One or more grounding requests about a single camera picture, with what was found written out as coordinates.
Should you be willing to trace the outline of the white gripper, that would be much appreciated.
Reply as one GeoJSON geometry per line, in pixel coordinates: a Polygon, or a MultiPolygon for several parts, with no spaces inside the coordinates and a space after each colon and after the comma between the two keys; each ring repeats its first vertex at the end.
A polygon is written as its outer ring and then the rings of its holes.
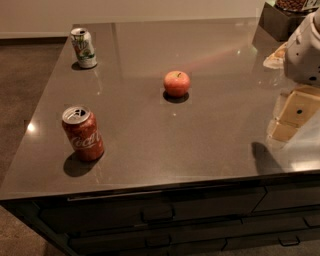
{"type": "MultiPolygon", "coordinates": [[[[287,78],[301,84],[320,85],[320,12],[305,17],[287,43],[263,62],[270,69],[282,69],[287,78]]],[[[320,89],[296,87],[282,93],[274,107],[269,136],[287,142],[320,109],[320,89]]]]}

